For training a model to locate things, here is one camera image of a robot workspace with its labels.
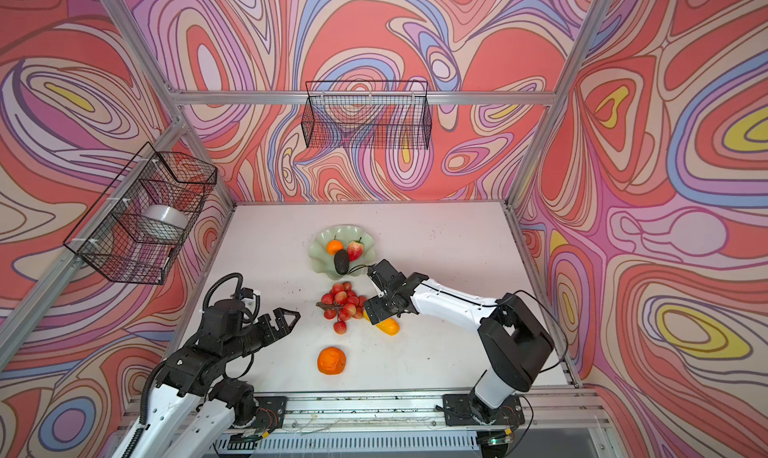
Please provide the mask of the yellow fake corn cob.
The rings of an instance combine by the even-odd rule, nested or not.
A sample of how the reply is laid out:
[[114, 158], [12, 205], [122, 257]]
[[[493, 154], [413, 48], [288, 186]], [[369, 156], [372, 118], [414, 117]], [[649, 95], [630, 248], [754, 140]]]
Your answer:
[[374, 324], [380, 331], [387, 335], [394, 336], [400, 331], [400, 325], [394, 318], [387, 318]]

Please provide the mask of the red fake grape bunch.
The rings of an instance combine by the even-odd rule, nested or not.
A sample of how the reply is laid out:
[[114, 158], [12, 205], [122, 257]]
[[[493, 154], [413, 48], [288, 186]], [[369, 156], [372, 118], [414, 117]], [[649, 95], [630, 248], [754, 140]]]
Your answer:
[[350, 320], [362, 320], [367, 317], [364, 310], [366, 301], [365, 296], [356, 293], [350, 281], [342, 281], [334, 283], [315, 306], [322, 311], [326, 320], [333, 323], [334, 332], [343, 335], [348, 330]]

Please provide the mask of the red fake strawberry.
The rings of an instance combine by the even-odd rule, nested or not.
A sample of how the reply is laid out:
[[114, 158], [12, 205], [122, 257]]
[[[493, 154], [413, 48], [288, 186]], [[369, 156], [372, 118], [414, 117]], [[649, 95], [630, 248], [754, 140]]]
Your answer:
[[352, 240], [352, 242], [348, 244], [346, 251], [347, 251], [348, 258], [351, 262], [358, 260], [364, 254], [364, 251], [365, 251], [365, 247], [364, 247], [364, 244], [362, 243], [362, 239], [358, 238], [356, 240]]

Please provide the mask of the dark green fake avocado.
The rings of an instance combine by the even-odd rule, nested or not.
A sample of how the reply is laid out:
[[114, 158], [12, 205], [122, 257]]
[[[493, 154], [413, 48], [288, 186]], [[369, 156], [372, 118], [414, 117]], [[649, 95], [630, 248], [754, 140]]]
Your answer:
[[341, 276], [346, 275], [350, 269], [349, 254], [345, 249], [340, 249], [334, 254], [335, 272]]

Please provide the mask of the large fake orange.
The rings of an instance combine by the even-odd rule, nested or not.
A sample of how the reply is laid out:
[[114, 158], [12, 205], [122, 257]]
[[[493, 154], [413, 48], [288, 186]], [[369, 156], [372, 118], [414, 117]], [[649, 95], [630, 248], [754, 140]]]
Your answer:
[[346, 354], [338, 347], [326, 347], [317, 357], [317, 369], [325, 375], [339, 375], [346, 368]]

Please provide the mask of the small fake orange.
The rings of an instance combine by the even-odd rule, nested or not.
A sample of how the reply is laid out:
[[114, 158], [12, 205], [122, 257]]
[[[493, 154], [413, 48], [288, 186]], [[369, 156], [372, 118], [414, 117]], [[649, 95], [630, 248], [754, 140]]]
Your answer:
[[338, 253], [338, 252], [340, 252], [340, 251], [342, 251], [344, 249], [345, 249], [345, 247], [344, 247], [343, 243], [340, 240], [336, 239], [336, 238], [332, 239], [326, 245], [326, 251], [331, 256], [334, 256], [336, 253]]

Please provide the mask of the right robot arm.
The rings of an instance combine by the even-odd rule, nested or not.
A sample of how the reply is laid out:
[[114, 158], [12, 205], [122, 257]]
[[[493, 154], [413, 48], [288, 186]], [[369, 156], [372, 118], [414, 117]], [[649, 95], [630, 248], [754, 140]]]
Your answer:
[[377, 290], [364, 304], [372, 324], [403, 314], [426, 315], [479, 337], [490, 369], [469, 393], [470, 409], [478, 421], [490, 421], [507, 398], [528, 392], [555, 351], [549, 331], [518, 292], [484, 298], [423, 273], [405, 275], [386, 259], [368, 265], [366, 274]]

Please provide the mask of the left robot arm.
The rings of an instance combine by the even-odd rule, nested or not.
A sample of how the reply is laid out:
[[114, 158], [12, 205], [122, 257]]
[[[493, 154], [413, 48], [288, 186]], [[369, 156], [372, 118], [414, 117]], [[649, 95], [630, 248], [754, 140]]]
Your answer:
[[227, 367], [240, 358], [253, 362], [288, 337], [301, 315], [282, 307], [262, 313], [259, 293], [243, 280], [228, 273], [206, 291], [198, 327], [150, 372], [138, 417], [113, 456], [202, 457], [229, 429], [239, 442], [258, 443], [282, 427], [286, 398], [258, 397]]

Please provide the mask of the green wavy fruit bowl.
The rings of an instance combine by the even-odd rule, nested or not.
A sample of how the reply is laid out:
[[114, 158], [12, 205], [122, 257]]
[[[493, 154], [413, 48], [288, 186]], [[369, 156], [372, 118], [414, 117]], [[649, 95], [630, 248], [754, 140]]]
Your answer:
[[334, 225], [312, 240], [310, 266], [331, 279], [363, 274], [377, 259], [374, 238], [356, 225]]

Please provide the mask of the white tape roll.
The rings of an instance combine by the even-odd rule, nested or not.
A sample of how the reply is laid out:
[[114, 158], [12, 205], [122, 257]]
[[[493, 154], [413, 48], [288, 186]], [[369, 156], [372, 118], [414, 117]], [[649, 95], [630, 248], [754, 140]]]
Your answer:
[[176, 242], [182, 238], [189, 218], [182, 211], [168, 205], [152, 204], [138, 223], [143, 234], [160, 243]]

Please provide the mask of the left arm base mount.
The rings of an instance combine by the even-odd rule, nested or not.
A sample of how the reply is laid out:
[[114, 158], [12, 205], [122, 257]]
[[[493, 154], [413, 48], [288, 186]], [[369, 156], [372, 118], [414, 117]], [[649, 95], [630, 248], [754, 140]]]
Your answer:
[[256, 443], [266, 439], [283, 426], [288, 398], [286, 396], [256, 396], [235, 406], [236, 433], [232, 445]]

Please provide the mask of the aluminium front rail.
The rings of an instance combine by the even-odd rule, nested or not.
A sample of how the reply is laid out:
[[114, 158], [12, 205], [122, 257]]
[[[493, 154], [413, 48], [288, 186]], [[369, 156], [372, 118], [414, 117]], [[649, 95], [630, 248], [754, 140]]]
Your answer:
[[[502, 426], [448, 426], [435, 406], [449, 390], [289, 393], [283, 426], [277, 431], [424, 431], [450, 427], [501, 430]], [[585, 390], [546, 388], [520, 397], [533, 428], [608, 428], [613, 424], [598, 397]]]

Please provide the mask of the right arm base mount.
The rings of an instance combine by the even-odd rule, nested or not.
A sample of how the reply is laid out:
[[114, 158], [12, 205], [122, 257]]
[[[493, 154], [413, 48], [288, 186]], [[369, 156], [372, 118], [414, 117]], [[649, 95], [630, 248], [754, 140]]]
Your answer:
[[435, 406], [448, 426], [502, 426], [512, 430], [526, 423], [518, 395], [509, 395], [498, 407], [490, 407], [473, 394], [444, 394]]

